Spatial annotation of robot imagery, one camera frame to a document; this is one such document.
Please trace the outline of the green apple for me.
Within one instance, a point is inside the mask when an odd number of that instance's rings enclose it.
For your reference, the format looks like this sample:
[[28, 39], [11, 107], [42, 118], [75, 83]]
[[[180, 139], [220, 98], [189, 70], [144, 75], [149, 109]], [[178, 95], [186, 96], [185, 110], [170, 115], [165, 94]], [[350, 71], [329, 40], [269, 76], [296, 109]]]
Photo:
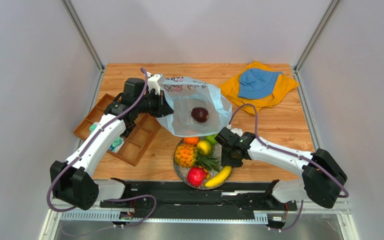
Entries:
[[215, 140], [215, 137], [217, 136], [217, 134], [212, 134], [212, 135], [208, 135], [208, 136], [205, 136], [204, 138], [209, 141], [212, 145], [215, 145], [217, 144], [218, 142]]

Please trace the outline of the yellow banana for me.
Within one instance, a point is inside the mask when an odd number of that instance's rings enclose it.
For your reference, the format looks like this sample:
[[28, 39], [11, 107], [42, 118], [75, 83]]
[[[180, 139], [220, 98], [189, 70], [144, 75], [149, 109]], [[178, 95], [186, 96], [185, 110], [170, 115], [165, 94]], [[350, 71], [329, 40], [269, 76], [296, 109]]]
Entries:
[[232, 169], [231, 166], [224, 166], [223, 169], [215, 177], [208, 180], [204, 186], [207, 188], [215, 188], [222, 184], [231, 175]]

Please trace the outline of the light blue plastic bag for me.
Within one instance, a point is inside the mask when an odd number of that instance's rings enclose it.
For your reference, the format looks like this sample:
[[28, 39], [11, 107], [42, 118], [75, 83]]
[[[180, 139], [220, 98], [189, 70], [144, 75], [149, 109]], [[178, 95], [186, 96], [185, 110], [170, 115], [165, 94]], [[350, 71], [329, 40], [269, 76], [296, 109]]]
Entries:
[[[187, 77], [165, 78], [161, 85], [174, 113], [157, 118], [162, 127], [177, 137], [204, 137], [219, 133], [231, 120], [233, 107], [216, 85]], [[199, 123], [191, 117], [193, 108], [208, 110], [209, 118]]]

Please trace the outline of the dark purple fruit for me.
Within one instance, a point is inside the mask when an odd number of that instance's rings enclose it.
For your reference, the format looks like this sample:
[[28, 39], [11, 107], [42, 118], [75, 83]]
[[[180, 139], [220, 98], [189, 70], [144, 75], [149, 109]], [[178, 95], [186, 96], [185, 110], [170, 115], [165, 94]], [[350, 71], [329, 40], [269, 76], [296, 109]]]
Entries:
[[208, 110], [204, 107], [194, 107], [191, 111], [191, 117], [198, 123], [205, 123], [210, 114]]

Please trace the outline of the red apple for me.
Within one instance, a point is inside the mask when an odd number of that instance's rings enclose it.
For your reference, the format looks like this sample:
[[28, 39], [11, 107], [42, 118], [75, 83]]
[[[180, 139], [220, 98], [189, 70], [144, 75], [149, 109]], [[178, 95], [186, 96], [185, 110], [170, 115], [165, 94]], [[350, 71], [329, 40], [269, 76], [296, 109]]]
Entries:
[[187, 181], [194, 187], [199, 187], [206, 179], [207, 173], [199, 167], [192, 167], [187, 174]]

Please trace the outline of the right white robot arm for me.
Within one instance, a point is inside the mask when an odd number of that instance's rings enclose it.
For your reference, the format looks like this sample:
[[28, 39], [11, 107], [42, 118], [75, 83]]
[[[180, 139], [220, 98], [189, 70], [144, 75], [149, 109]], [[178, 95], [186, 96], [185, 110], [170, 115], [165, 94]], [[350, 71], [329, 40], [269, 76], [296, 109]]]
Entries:
[[280, 203], [311, 200], [331, 209], [337, 199], [348, 198], [347, 175], [325, 149], [301, 151], [272, 143], [251, 132], [223, 128], [215, 141], [221, 145], [221, 164], [239, 168], [243, 160], [262, 161], [293, 173], [294, 180], [275, 180], [266, 192]]

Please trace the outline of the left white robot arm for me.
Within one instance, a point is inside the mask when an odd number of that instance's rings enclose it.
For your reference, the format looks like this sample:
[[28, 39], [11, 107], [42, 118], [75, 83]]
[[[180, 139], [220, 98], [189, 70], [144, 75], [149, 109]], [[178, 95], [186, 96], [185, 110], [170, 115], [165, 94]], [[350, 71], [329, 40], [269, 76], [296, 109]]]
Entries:
[[93, 180], [92, 176], [113, 142], [133, 131], [138, 115], [159, 118], [174, 112], [161, 90], [164, 80], [162, 74], [146, 74], [145, 79], [128, 78], [123, 92], [107, 105], [96, 128], [79, 149], [65, 161], [56, 160], [51, 165], [46, 201], [53, 211], [60, 211], [52, 205], [53, 197], [70, 204], [72, 209], [88, 210], [95, 202], [123, 196], [126, 186], [122, 180]]

